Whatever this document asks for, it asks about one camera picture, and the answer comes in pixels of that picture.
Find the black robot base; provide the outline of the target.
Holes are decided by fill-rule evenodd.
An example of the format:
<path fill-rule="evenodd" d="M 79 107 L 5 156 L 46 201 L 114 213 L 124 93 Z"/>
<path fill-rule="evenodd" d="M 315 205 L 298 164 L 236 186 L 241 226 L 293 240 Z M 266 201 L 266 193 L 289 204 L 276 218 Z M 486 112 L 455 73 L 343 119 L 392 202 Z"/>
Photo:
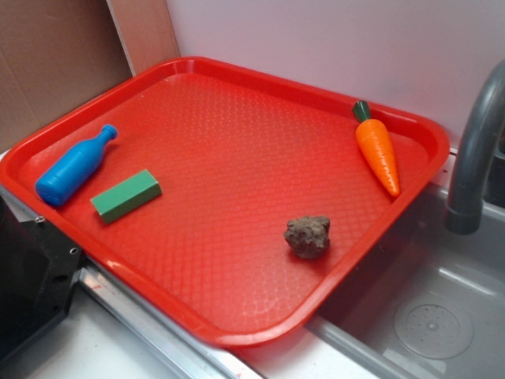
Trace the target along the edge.
<path fill-rule="evenodd" d="M 1 363 L 69 313 L 83 252 L 39 216 L 17 219 L 1 201 Z"/>

